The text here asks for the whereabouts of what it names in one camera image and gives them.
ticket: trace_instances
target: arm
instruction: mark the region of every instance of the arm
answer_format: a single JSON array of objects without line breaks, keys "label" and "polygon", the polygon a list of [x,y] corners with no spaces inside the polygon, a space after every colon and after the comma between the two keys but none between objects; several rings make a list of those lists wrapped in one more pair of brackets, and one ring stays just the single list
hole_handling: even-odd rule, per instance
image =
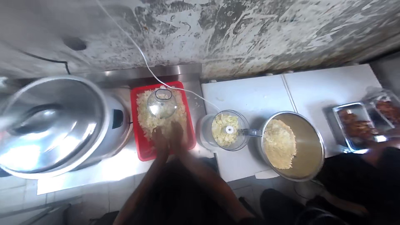
[{"label": "arm", "polygon": [[142,182],[140,182],[139,186],[132,193],[132,195],[128,198],[117,217],[114,220],[113,225],[122,225],[125,221],[130,217],[132,212],[138,206],[138,203],[143,199],[146,195],[147,190],[153,185],[158,175],[160,174],[162,168],[164,167],[167,159],[168,159],[168,142],[165,137],[161,133],[161,129],[157,127],[155,131],[153,131],[153,141],[154,146],[157,150],[157,158],[154,160],[150,169],[144,176]]},{"label": "arm", "polygon": [[182,164],[204,184],[212,198],[225,209],[236,222],[244,218],[254,217],[254,215],[247,211],[239,202],[232,189],[218,174],[182,147],[182,127],[178,123],[173,123],[172,125],[174,136],[170,140],[171,149],[175,151]]}]

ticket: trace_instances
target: hand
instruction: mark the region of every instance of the hand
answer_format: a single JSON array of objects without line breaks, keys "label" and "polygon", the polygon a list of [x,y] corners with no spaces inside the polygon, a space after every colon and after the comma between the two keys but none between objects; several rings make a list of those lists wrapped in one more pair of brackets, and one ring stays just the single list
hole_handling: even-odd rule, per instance
[{"label": "hand", "polygon": [[152,140],[154,147],[157,150],[157,157],[168,157],[169,150],[168,150],[168,141],[164,137],[161,131],[161,127],[156,127],[152,132]]},{"label": "hand", "polygon": [[172,135],[170,139],[170,146],[176,154],[180,154],[183,150],[182,148],[182,137],[183,137],[183,129],[178,122],[172,122]]}]

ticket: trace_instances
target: chopped cabbage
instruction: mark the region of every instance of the chopped cabbage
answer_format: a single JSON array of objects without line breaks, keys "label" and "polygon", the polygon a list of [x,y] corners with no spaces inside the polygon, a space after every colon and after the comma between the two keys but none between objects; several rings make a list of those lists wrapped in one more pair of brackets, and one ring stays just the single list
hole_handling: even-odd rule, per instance
[{"label": "chopped cabbage", "polygon": [[[225,131],[225,127],[227,126],[233,127],[234,131],[232,134],[228,134]],[[223,113],[218,114],[211,124],[212,136],[217,144],[222,147],[228,147],[238,139],[238,129],[238,117]]]}]

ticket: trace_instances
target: red plastic tray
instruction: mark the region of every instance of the red plastic tray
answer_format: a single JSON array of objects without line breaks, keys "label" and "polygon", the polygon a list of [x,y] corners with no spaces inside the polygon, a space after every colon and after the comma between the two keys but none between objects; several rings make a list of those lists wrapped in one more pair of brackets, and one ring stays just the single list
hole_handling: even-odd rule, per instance
[{"label": "red plastic tray", "polygon": [[[174,86],[174,87],[183,89],[183,84],[179,81],[168,82],[166,84],[168,84],[169,86]],[[130,102],[131,102],[131,106],[132,106],[132,121],[133,121],[132,124],[133,124],[133,130],[135,133],[136,149],[137,149],[137,153],[138,153],[138,158],[143,162],[155,159],[157,156],[157,152],[151,150],[151,148],[153,147],[153,142],[147,141],[147,138],[144,136],[143,129],[139,125],[138,105],[136,103],[136,99],[138,97],[138,94],[143,93],[146,90],[154,90],[156,88],[159,88],[160,86],[162,86],[162,84],[142,86],[142,87],[134,88],[130,92]],[[187,135],[188,135],[187,149],[192,149],[196,145],[196,135],[193,130],[192,118],[190,117],[188,101],[186,99],[185,91],[183,91],[183,90],[178,90],[178,91],[180,91],[180,93],[182,94],[182,101],[183,101],[183,104],[185,105],[185,109],[186,109],[186,123],[187,123],[186,130],[188,132],[187,133]]]}]

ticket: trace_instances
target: concrete wall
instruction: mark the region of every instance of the concrete wall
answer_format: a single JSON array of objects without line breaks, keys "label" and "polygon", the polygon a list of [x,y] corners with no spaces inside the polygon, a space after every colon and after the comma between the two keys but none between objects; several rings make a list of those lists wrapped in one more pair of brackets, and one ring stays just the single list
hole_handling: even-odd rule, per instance
[{"label": "concrete wall", "polygon": [[[200,62],[203,78],[332,67],[375,56],[400,40],[398,0],[101,2],[139,44],[150,66]],[[66,60],[72,73],[145,65],[95,0],[3,0],[1,4],[1,40],[33,54]],[[87,49],[71,50],[60,38],[66,35],[80,37]],[[388,45],[379,45],[388,40]],[[65,70],[62,64],[0,44],[0,73],[33,77],[65,74]]]}]

